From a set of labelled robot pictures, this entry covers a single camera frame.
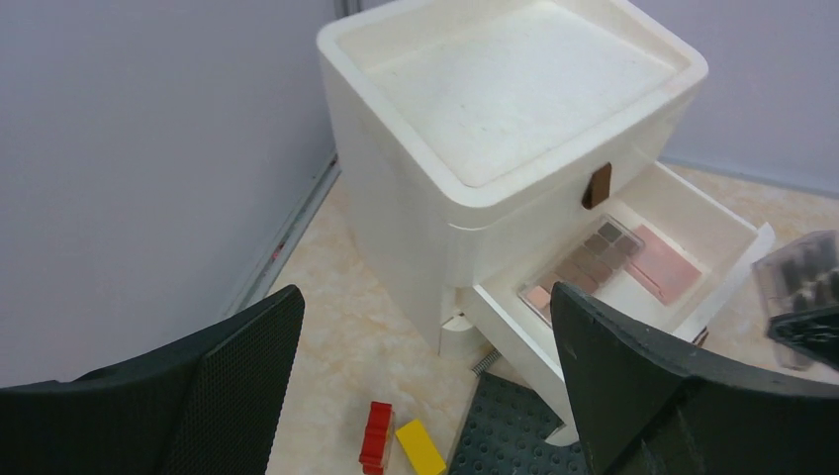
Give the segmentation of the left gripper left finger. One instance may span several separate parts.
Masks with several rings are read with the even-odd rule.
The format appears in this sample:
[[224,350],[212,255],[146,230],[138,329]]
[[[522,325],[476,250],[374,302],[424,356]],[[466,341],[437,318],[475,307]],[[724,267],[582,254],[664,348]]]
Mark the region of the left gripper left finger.
[[1,392],[5,474],[262,474],[306,303],[289,285],[73,381]]

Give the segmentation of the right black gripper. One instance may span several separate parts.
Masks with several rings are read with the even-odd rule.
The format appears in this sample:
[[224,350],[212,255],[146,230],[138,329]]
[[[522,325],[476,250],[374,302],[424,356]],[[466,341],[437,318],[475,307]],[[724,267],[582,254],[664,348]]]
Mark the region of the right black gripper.
[[769,318],[767,337],[838,370],[838,306],[802,310]]

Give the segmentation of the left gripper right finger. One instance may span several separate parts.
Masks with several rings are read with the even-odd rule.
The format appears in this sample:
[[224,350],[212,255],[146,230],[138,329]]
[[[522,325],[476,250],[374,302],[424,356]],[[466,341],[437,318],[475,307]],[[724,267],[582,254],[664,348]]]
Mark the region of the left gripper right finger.
[[593,474],[834,474],[838,388],[758,368],[558,283],[550,313]]

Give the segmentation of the clear silver pan palette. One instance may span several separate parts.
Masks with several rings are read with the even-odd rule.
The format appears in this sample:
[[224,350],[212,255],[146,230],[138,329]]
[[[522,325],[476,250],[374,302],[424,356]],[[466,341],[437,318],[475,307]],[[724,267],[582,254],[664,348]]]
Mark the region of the clear silver pan palette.
[[[802,310],[838,306],[838,233],[818,231],[800,237],[753,264],[762,307],[769,318]],[[817,362],[770,339],[778,362],[804,371]]]

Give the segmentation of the white drawer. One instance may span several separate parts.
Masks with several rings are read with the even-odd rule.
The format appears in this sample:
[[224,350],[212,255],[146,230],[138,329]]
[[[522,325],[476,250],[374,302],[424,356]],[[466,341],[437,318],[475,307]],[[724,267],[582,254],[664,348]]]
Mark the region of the white drawer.
[[501,223],[495,268],[461,298],[467,319],[556,415],[546,441],[578,440],[546,310],[568,279],[658,330],[696,342],[775,241],[654,164],[593,210],[575,180]]

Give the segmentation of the brown eyeshadow palette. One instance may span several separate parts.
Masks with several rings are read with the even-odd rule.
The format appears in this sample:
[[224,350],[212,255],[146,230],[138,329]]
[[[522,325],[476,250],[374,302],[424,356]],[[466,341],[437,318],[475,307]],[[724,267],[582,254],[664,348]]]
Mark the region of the brown eyeshadow palette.
[[615,217],[603,214],[524,279],[517,288],[517,296],[551,326],[551,291],[556,283],[570,283],[593,295],[623,271],[644,247],[645,241],[638,234]]

